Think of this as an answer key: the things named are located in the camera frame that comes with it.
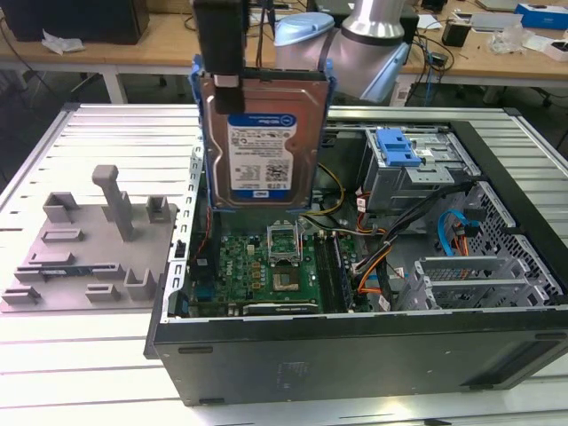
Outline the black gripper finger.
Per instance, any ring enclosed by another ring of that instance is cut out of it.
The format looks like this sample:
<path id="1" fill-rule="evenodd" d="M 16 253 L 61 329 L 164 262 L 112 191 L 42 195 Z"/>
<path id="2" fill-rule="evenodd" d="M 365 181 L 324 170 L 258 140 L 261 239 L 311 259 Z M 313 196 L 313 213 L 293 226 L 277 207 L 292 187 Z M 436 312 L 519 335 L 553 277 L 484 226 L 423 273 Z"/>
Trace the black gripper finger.
<path id="1" fill-rule="evenodd" d="M 247 4 L 240 0 L 196 1 L 194 19 L 203 65 L 213 78 L 216 110 L 243 111 Z"/>

